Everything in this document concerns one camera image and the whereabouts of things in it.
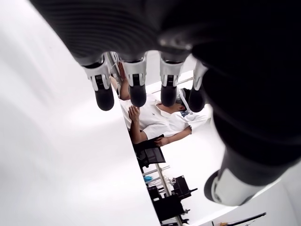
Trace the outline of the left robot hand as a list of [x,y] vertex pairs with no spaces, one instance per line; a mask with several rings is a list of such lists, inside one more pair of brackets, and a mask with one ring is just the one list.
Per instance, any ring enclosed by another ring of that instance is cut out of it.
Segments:
[[301,3],[298,0],[34,0],[81,65],[104,111],[114,105],[105,53],[123,61],[131,100],[146,101],[145,53],[160,52],[161,101],[176,99],[192,54],[188,109],[213,108],[225,144],[207,199],[240,206],[301,160]]

